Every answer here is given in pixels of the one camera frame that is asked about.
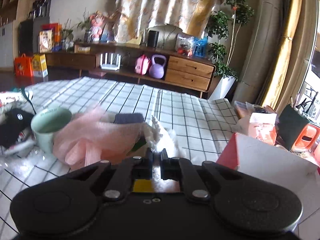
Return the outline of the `purple green scrub sponge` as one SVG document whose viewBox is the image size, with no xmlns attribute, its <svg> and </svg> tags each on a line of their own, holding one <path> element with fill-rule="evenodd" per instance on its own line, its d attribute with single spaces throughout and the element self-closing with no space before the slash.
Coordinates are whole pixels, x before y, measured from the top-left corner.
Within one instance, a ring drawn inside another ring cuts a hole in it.
<svg viewBox="0 0 320 240">
<path fill-rule="evenodd" d="M 141 113 L 119 113 L 114 117 L 115 124 L 138 124 L 143 122 L 144 117 Z"/>
</svg>

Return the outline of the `pink mesh bath pouf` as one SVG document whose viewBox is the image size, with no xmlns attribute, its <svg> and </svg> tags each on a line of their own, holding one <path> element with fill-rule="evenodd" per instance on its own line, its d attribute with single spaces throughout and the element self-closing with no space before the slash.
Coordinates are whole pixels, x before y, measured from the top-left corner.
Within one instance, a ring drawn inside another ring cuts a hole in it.
<svg viewBox="0 0 320 240">
<path fill-rule="evenodd" d="M 53 155 L 73 170 L 101 160 L 121 163 L 143 135 L 144 123 L 115 124 L 104 117 L 100 107 L 78 114 L 54 136 Z"/>
</svg>

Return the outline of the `black knit hat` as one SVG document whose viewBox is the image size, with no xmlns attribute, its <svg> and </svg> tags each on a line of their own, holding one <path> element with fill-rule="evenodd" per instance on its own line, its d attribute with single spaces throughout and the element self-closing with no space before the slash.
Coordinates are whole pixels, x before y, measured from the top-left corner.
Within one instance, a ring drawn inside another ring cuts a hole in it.
<svg viewBox="0 0 320 240">
<path fill-rule="evenodd" d="M 19 108 L 12 108 L 5 113 L 5 117 L 1 124 L 1 146 L 9 148 L 16 143 L 23 130 L 30 128 L 34 115 Z"/>
</svg>

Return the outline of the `christmas print cloth bag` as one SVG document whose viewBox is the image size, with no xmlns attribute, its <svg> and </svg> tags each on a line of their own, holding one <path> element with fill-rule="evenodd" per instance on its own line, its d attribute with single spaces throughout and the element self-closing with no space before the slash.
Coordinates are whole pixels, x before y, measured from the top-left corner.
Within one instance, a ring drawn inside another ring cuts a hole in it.
<svg viewBox="0 0 320 240">
<path fill-rule="evenodd" d="M 33 95 L 32 90 L 26 90 L 25 88 L 1 92 L 0 114 L 5 114 L 13 108 L 19 108 L 26 103 L 30 103 Z"/>
</svg>

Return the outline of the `checkered white tablecloth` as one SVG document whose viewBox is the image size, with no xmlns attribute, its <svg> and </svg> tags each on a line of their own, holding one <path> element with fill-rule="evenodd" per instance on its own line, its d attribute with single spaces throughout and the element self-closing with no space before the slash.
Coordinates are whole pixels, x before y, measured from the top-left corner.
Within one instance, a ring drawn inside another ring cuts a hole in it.
<svg viewBox="0 0 320 240">
<path fill-rule="evenodd" d="M 223 100 L 81 78 L 1 94 L 1 239 L 294 239 L 299 157 Z"/>
</svg>

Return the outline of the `purple kettlebell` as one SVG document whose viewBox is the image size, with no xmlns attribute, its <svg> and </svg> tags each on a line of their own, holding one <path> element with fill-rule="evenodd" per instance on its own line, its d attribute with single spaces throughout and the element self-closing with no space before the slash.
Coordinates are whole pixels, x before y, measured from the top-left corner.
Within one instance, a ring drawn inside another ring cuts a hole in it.
<svg viewBox="0 0 320 240">
<path fill-rule="evenodd" d="M 163 60 L 163 64 L 156 63 L 155 59 Z M 155 54 L 151 57 L 151 67 L 149 75 L 155 79 L 161 79 L 164 76 L 164 67 L 167 63 L 167 58 L 164 55 Z"/>
</svg>

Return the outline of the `wooden tv console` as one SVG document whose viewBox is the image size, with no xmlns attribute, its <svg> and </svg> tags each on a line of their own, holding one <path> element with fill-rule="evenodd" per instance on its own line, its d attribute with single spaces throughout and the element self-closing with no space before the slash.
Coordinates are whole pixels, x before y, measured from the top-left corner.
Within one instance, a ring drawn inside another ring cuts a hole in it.
<svg viewBox="0 0 320 240">
<path fill-rule="evenodd" d="M 166 86 L 198 91 L 209 98 L 217 87 L 215 66 L 207 59 L 188 57 L 172 50 L 130 43 L 75 44 L 73 52 L 46 53 L 50 67 L 84 70 L 94 74 L 117 75 Z"/>
</svg>

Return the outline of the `orange snack bag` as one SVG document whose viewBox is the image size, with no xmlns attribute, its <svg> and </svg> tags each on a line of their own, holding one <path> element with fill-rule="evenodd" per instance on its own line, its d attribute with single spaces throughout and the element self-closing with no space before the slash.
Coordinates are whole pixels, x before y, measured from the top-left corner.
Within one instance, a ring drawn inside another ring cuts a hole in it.
<svg viewBox="0 0 320 240">
<path fill-rule="evenodd" d="M 276 119 L 276 113 L 252 113 L 249 119 L 248 136 L 274 145 L 277 138 Z"/>
</svg>

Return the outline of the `pink toy case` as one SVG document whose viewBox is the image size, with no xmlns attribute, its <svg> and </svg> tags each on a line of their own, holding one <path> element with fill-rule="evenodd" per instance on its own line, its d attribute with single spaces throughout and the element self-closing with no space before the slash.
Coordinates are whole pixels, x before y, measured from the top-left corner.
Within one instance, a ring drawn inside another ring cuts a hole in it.
<svg viewBox="0 0 320 240">
<path fill-rule="evenodd" d="M 148 72 L 151 60 L 146 56 L 142 55 L 136 59 L 135 73 L 139 75 L 145 75 Z"/>
</svg>

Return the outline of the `red white cardboard box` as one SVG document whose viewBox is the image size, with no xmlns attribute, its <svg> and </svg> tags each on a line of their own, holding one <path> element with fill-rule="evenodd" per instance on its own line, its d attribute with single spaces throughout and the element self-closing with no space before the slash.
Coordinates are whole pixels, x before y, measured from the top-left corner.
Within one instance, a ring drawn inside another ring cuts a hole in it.
<svg viewBox="0 0 320 240">
<path fill-rule="evenodd" d="M 257 178 L 307 177 L 318 166 L 289 151 L 241 133 L 234 133 L 216 161 L 218 164 Z"/>
</svg>

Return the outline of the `white wifi router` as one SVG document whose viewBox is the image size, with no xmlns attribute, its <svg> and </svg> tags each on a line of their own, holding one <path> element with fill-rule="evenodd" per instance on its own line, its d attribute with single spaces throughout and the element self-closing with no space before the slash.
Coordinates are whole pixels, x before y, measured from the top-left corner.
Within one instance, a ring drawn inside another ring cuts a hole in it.
<svg viewBox="0 0 320 240">
<path fill-rule="evenodd" d="M 100 54 L 100 68 L 102 70 L 120 70 L 121 55 L 116 53 Z"/>
</svg>

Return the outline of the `mint green ceramic mug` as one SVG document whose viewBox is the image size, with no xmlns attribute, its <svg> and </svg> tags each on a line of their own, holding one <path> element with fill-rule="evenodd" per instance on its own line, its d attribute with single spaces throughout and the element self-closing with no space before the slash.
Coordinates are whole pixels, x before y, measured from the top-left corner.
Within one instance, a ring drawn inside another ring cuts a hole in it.
<svg viewBox="0 0 320 240">
<path fill-rule="evenodd" d="M 44 153 L 53 152 L 54 135 L 63 129 L 72 119 L 72 113 L 65 108 L 44 109 L 31 120 L 31 130 L 37 145 Z"/>
</svg>

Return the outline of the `black cylinder speaker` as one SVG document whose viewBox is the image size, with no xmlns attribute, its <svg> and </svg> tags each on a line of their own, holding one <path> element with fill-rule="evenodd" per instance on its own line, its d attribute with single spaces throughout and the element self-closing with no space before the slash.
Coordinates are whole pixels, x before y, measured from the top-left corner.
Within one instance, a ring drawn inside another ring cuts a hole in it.
<svg viewBox="0 0 320 240">
<path fill-rule="evenodd" d="M 158 43 L 159 32 L 156 30 L 150 30 L 148 32 L 147 46 L 156 48 Z"/>
</svg>

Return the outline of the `green orange tissue box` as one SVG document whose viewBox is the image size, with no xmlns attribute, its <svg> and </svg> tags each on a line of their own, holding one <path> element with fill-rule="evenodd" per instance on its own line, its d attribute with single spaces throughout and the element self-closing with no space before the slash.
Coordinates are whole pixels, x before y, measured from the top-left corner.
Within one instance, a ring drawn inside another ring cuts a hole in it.
<svg viewBox="0 0 320 240">
<path fill-rule="evenodd" d="M 278 135 L 287 150 L 305 152 L 319 137 L 319 126 L 287 105 L 279 116 Z"/>
</svg>

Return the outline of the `yellow carton box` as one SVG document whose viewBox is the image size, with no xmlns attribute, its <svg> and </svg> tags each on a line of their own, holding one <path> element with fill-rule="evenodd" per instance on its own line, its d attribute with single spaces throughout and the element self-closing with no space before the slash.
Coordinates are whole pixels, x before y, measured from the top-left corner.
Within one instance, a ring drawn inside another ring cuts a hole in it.
<svg viewBox="0 0 320 240">
<path fill-rule="evenodd" d="M 46 56 L 35 54 L 31 61 L 34 77 L 46 77 L 48 75 Z"/>
</svg>

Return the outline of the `potted green tree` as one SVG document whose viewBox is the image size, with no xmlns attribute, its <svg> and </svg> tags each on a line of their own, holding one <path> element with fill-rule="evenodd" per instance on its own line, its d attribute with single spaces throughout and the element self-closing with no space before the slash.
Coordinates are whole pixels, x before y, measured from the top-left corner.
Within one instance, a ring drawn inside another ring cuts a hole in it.
<svg viewBox="0 0 320 240">
<path fill-rule="evenodd" d="M 211 100 L 224 98 L 235 81 L 238 72 L 231 67 L 231 59 L 240 28 L 248 25 L 254 10 L 248 0 L 222 0 L 230 12 L 216 10 L 212 12 L 206 26 L 206 35 L 212 38 L 208 44 L 208 59 L 215 65 L 213 88 L 208 90 Z"/>
</svg>

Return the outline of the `pink doll figure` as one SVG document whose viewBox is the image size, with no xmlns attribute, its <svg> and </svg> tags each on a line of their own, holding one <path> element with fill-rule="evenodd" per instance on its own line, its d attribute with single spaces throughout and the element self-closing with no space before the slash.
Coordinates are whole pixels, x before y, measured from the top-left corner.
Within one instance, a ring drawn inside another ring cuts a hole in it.
<svg viewBox="0 0 320 240">
<path fill-rule="evenodd" d="M 105 22 L 105 16 L 102 12 L 96 11 L 90 17 L 90 32 L 91 32 L 91 41 L 99 42 L 100 37 L 103 33 L 103 24 Z"/>
</svg>

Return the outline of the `orange gift bag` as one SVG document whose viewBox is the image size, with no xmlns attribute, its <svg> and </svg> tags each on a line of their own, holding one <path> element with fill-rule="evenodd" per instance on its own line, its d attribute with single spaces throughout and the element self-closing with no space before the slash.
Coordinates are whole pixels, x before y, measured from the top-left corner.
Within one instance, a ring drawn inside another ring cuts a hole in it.
<svg viewBox="0 0 320 240">
<path fill-rule="evenodd" d="M 16 76 L 33 77 L 33 70 L 31 65 L 32 57 L 22 54 L 14 60 L 14 68 Z"/>
</svg>

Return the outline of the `floral yellow curtain cloth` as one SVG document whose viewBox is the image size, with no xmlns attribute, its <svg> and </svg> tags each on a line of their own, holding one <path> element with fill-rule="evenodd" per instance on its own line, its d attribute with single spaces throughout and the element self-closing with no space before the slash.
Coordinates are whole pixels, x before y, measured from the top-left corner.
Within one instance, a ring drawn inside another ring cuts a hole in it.
<svg viewBox="0 0 320 240">
<path fill-rule="evenodd" d="M 145 29 L 163 24 L 200 37 L 214 7 L 221 3 L 223 0 L 116 0 L 115 41 L 126 43 Z"/>
</svg>

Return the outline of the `black cabinet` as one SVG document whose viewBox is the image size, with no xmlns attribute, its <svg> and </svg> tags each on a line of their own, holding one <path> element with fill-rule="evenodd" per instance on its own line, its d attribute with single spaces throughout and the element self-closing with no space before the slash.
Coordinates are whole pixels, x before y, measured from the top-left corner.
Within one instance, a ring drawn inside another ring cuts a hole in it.
<svg viewBox="0 0 320 240">
<path fill-rule="evenodd" d="M 39 52 L 39 34 L 42 26 L 49 24 L 49 17 L 37 17 L 22 21 L 18 26 L 18 52 L 32 56 Z"/>
</svg>

